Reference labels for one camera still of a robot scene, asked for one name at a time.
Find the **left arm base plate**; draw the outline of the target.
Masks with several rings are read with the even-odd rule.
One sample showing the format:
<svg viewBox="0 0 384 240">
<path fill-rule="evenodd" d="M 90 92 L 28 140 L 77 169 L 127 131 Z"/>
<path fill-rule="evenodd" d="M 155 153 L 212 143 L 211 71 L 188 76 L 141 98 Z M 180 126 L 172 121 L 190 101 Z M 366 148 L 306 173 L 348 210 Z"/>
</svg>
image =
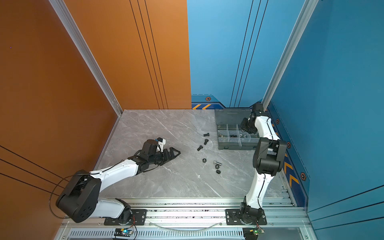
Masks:
<svg viewBox="0 0 384 240">
<path fill-rule="evenodd" d="M 146 209 L 124 210 L 117 219 L 105 218 L 105 226 L 143 226 L 147 217 Z"/>
</svg>

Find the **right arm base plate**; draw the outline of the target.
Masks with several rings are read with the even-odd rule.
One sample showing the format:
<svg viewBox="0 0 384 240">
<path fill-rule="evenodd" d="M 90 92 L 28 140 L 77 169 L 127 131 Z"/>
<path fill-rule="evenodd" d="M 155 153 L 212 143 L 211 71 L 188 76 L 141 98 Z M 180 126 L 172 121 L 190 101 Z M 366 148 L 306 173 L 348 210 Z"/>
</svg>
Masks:
<svg viewBox="0 0 384 240">
<path fill-rule="evenodd" d="M 267 217 L 263 209 L 251 209 L 250 213 L 240 213 L 240 209 L 226 209 L 226 223 L 229 226 L 248 225 L 266 226 Z"/>
</svg>

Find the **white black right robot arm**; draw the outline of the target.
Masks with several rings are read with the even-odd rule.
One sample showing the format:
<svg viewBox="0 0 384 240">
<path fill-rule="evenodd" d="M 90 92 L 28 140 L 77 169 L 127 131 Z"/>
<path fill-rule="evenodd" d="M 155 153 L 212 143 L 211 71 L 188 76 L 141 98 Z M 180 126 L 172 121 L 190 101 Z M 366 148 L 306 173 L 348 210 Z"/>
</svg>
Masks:
<svg viewBox="0 0 384 240">
<path fill-rule="evenodd" d="M 239 218 L 244 225 L 266 225 L 263 201 L 270 182 L 283 168 L 287 142 L 278 137 L 267 116 L 251 114 L 243 119 L 241 127 L 245 132 L 258 134 L 259 141 L 253 156 L 255 176 L 241 203 Z"/>
</svg>

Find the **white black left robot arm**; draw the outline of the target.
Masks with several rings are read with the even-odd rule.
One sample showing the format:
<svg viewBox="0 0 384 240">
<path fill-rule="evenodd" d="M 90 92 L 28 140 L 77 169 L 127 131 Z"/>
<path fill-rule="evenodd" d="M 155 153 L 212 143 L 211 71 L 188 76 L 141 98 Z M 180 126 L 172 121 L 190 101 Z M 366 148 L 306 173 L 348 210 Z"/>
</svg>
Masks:
<svg viewBox="0 0 384 240">
<path fill-rule="evenodd" d="M 151 165 L 162 166 L 181 155 L 179 150 L 168 148 L 137 151 L 126 160 L 105 169 L 76 172 L 56 200 L 56 207 L 76 223 L 89 218 L 107 218 L 119 225 L 130 223 L 133 213 L 131 206 L 122 199 L 103 199 L 100 192 L 130 177 L 149 172 Z"/>
</svg>

